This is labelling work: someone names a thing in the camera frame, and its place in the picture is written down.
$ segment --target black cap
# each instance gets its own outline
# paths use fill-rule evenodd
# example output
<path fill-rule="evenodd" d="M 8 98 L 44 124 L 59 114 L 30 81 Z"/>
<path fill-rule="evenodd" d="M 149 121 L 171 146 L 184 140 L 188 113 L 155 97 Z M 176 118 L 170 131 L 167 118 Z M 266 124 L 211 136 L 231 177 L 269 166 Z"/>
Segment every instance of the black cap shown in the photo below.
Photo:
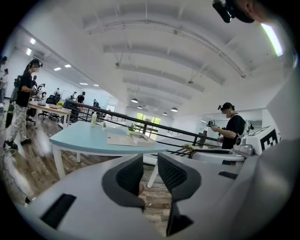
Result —
<path fill-rule="evenodd" d="M 234 108 L 234 106 L 231 103 L 224 103 L 223 106 L 221 107 L 221 111 L 224 109 L 229 109 L 229 108 Z"/>
<path fill-rule="evenodd" d="M 239 7 L 235 4 L 235 0 L 226 0 L 226 5 L 230 8 L 230 13 L 232 18 L 236 17 L 244 23 L 253 23 L 254 19 L 248 17 L 244 11 L 241 11 Z"/>

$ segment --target camouflage pants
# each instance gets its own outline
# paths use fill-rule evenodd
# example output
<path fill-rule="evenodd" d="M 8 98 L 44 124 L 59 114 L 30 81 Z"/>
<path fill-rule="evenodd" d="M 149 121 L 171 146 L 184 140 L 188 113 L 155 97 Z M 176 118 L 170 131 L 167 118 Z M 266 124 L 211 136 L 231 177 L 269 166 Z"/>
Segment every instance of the camouflage pants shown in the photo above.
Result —
<path fill-rule="evenodd" d="M 21 141 L 24 141 L 26 137 L 26 112 L 27 107 L 21 107 L 15 104 L 14 118 L 10 129 L 8 141 L 14 141 L 18 132 L 20 132 Z"/>

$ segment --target white box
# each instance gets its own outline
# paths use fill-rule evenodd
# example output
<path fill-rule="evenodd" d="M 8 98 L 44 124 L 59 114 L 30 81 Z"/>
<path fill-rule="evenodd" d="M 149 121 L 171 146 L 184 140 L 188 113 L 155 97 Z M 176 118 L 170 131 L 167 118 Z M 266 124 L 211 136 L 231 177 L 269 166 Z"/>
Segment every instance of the white box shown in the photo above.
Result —
<path fill-rule="evenodd" d="M 246 144 L 251 144 L 257 155 L 261 155 L 264 150 L 277 143 L 277 134 L 273 126 L 262 127 L 246 136 Z"/>

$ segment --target water bottle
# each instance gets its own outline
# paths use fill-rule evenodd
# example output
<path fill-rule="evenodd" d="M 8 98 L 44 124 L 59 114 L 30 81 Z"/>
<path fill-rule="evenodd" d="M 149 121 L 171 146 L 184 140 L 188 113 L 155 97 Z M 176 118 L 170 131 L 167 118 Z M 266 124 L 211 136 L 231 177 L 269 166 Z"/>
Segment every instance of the water bottle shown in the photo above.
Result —
<path fill-rule="evenodd" d="M 97 119 L 97 114 L 96 112 L 93 113 L 92 115 L 92 121 L 91 121 L 91 127 L 94 128 L 96 125 L 96 119 Z"/>

